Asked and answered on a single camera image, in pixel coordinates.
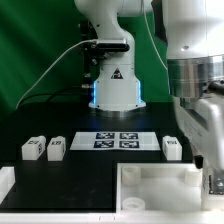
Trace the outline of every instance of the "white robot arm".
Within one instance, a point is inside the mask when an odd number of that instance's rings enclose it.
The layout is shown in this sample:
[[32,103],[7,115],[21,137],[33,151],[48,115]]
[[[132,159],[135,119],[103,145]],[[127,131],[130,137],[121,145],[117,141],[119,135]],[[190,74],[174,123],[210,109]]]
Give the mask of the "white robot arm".
[[[144,3],[146,11],[151,11],[150,1]],[[104,50],[106,57],[94,83],[90,108],[104,116],[124,117],[145,107],[140,82],[135,77],[135,41],[117,21],[118,16],[143,15],[142,0],[75,0],[75,4],[96,30],[98,41],[93,47]]]

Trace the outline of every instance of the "warning label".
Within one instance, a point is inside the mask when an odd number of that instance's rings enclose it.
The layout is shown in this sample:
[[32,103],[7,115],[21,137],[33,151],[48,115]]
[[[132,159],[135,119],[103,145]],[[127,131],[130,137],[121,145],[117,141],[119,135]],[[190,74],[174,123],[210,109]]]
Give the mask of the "warning label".
[[114,74],[112,75],[111,79],[123,79],[120,70],[117,68]]

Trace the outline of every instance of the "white block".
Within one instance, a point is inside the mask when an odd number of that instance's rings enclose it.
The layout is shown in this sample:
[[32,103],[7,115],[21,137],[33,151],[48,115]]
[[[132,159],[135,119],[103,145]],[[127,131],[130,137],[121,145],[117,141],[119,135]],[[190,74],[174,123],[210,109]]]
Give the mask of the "white block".
[[23,160],[37,160],[45,151],[46,138],[32,137],[22,146]]
[[15,184],[14,167],[3,167],[0,170],[0,204]]
[[175,137],[166,136],[163,138],[163,152],[167,160],[182,159],[182,146]]
[[52,138],[47,147],[48,161],[62,161],[66,151],[65,138]]

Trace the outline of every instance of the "white cylinder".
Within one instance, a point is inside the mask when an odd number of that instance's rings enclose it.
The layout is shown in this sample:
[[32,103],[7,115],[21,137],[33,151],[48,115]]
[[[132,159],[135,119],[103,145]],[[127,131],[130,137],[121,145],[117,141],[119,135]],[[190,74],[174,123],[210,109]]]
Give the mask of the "white cylinder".
[[141,169],[138,166],[122,168],[122,183],[127,186],[136,186],[141,182]]
[[119,13],[120,17],[134,17],[141,16],[145,12],[152,11],[152,5],[150,0],[124,0],[122,10]]
[[192,187],[200,187],[202,183],[202,171],[196,168],[186,170],[185,183]]
[[122,209],[126,211],[144,211],[145,202],[140,198],[126,198],[122,203]]
[[223,0],[163,0],[167,59],[224,54]]

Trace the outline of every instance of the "black tabletop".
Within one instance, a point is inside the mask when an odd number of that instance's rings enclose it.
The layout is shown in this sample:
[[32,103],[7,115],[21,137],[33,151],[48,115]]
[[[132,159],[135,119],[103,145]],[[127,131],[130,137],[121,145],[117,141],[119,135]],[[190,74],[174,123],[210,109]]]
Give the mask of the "black tabletop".
[[[125,131],[175,136],[183,147],[183,163],[192,161],[188,140],[177,127],[172,103],[152,103],[126,119],[92,115],[74,103],[33,103],[22,106],[0,123],[0,166],[14,166],[16,184],[0,212],[115,212],[117,163],[166,163],[162,151],[70,151],[77,131]],[[30,138],[64,136],[62,162],[23,161],[21,146]]]

